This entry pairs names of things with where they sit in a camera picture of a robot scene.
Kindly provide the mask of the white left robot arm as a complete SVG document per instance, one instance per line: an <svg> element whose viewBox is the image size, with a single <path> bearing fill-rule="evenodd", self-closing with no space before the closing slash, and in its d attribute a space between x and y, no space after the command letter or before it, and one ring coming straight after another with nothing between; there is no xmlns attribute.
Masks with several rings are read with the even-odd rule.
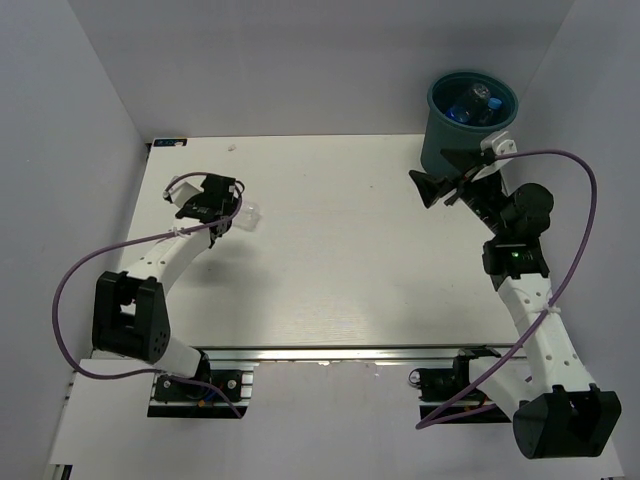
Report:
<svg viewBox="0 0 640 480"><path fill-rule="evenodd" d="M166 297L178 278L232 226L242 206L242 184L207 174L196 187L186 176L163 193L177 211L169 230L135 263L106 272L96 283L92 344L177 376L177 387L199 399L211 387L204 354L171 333Z"/></svg>

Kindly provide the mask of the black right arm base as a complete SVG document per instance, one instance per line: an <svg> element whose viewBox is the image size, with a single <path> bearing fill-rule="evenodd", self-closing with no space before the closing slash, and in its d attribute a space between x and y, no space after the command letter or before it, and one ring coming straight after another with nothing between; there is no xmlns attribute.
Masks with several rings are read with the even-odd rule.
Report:
<svg viewBox="0 0 640 480"><path fill-rule="evenodd" d="M447 367L421 367L413 369L408 375L408 383L419 394L420 418L424 419L438 406L469 384L468 367L471 360L489 357L492 360L501 354L487 346L463 348L453 358ZM453 406L449 407L442 416L461 415L477 408L491 407L490 410L477 415L456 418L446 421L446 424L507 424L509 418L497 408L492 400L478 389L473 390Z"/></svg>

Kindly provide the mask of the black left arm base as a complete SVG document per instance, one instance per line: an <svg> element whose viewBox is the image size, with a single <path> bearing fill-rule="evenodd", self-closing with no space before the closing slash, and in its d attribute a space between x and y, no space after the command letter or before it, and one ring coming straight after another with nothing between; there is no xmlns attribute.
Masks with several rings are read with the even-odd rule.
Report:
<svg viewBox="0 0 640 480"><path fill-rule="evenodd" d="M247 412L253 388L252 366L211 360L201 351L201 361L191 379L157 375L147 408L149 418L241 419Z"/></svg>

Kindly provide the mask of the Pocari Sweat bottle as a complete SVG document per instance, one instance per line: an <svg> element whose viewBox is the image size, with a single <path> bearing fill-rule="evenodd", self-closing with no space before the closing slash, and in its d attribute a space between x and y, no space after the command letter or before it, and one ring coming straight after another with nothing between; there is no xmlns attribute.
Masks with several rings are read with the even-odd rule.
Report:
<svg viewBox="0 0 640 480"><path fill-rule="evenodd" d="M484 109L491 98L491 90L483 83L472 84L447 109L445 116L457 123L468 124Z"/></svg>

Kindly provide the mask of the blue-label water bottle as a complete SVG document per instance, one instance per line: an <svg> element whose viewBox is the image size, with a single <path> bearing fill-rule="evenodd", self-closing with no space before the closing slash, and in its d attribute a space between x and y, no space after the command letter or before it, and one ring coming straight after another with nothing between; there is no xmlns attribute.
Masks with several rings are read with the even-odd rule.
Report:
<svg viewBox="0 0 640 480"><path fill-rule="evenodd" d="M500 111L502 109L503 102L497 97L491 97L486 104L482 105L480 109L470 119L469 124L471 126L488 127L494 125L497 121Z"/></svg>

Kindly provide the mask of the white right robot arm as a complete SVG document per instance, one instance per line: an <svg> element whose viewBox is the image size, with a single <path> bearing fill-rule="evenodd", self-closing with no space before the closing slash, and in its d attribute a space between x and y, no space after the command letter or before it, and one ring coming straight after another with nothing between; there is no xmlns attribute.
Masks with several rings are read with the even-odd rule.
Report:
<svg viewBox="0 0 640 480"><path fill-rule="evenodd" d="M412 170L409 176L425 207L462 201L492 232L483 246L483 268L519 338L505 354L489 347L460 351L451 374L456 394L426 413L417 429L497 409L511 421L516 445L528 459L600 456L622 406L615 392L597 386L581 362L557 307L595 220L593 170L580 157L565 155L587 173L592 192L578 251L560 286L554 288L540 243L550 226L553 195L536 183L505 193L500 169L511 160L509 154L485 149L444 150L442 155L458 175L437 179Z"/></svg>

